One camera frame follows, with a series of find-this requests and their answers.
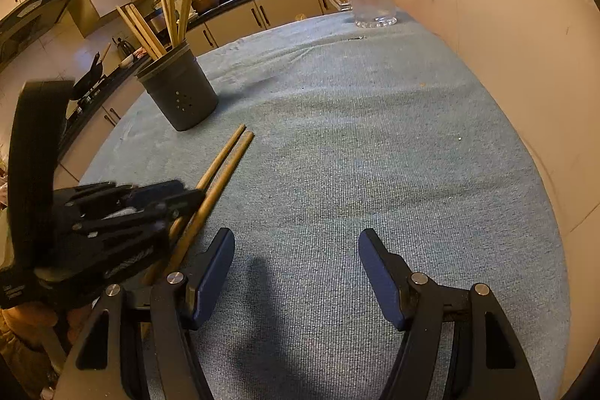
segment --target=blue gripper pad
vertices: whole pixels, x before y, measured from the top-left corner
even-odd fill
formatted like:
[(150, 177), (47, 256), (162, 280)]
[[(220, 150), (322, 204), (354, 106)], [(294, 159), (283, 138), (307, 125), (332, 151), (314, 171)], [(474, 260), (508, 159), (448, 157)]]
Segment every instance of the blue gripper pad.
[(223, 288), (235, 252), (235, 237), (231, 229), (221, 228), (206, 250), (212, 255), (204, 276), (196, 288), (196, 307), (193, 320), (200, 326), (211, 318)]
[(185, 192), (185, 186), (179, 180), (154, 183), (132, 190), (126, 200), (126, 204), (128, 207), (142, 209), (152, 202), (163, 200), (183, 192)]
[(383, 316), (394, 324), (398, 330), (404, 327), (404, 315), (400, 312), (400, 291), (394, 283), (380, 253), (388, 251), (383, 246), (379, 237), (372, 229), (365, 229), (358, 237), (358, 255), (361, 257), (362, 267), (365, 268), (371, 288), (375, 292)]

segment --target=ventilation hole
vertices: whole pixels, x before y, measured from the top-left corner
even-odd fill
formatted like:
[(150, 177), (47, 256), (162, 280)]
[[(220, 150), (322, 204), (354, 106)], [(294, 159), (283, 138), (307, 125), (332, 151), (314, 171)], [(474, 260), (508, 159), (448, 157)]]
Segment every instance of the ventilation hole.
[(109, 345), (109, 313), (98, 317), (77, 358), (78, 369), (106, 369)]
[(513, 369), (515, 357), (493, 313), (485, 312), (485, 366), (489, 369)]

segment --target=metal screw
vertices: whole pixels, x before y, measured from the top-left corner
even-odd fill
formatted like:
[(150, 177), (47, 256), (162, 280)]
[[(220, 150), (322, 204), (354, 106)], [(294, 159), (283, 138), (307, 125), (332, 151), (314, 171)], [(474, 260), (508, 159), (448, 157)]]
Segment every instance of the metal screw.
[(420, 271), (410, 275), (410, 279), (413, 280), (413, 282), (415, 282), (417, 285), (425, 285), (429, 281), (427, 275), (425, 273), (421, 273)]
[(483, 295), (485, 297), (488, 293), (490, 293), (490, 287), (487, 286), (485, 283), (477, 283), (475, 285), (475, 291), (479, 295)]
[(117, 285), (116, 283), (114, 285), (109, 285), (106, 287), (106, 294), (109, 297), (114, 297), (115, 295), (118, 295), (120, 291), (121, 291), (121, 287), (119, 285)]
[(184, 274), (180, 271), (174, 271), (173, 273), (169, 273), (169, 276), (167, 276), (167, 282), (169, 282), (171, 285), (176, 285), (177, 283), (181, 282), (182, 279), (184, 279)]

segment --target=white tile wall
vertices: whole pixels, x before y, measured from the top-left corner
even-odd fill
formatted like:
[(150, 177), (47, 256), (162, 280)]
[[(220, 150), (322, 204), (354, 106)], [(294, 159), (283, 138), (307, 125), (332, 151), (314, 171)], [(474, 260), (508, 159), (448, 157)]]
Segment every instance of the white tile wall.
[[(127, 39), (138, 47), (137, 39), (118, 18), (84, 38), (68, 11), (25, 51), (0, 72), (0, 155), (8, 157), (14, 109), (23, 84), (32, 79), (75, 79), (88, 70), (97, 52), (102, 52), (111, 38)], [(113, 44), (104, 59), (104, 73), (114, 70), (120, 58)]]

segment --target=cloth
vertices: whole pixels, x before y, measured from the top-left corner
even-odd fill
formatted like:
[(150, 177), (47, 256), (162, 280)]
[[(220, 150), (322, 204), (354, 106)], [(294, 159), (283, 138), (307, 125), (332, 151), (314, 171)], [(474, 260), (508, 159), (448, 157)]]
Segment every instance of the cloth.
[[(557, 394), (569, 294), (542, 181), (473, 73), (398, 16), (371, 30), (351, 13), (307, 19), (199, 57), (215, 112), (179, 133), (143, 94), (83, 177), (193, 187), (240, 123), (256, 133), (184, 267), (218, 228), (233, 230), (229, 277), (193, 334), (215, 398), (379, 397), (402, 334), (359, 260), (368, 227), (437, 283), (488, 283), (541, 398)], [(443, 392), (444, 333), (431, 398)]]

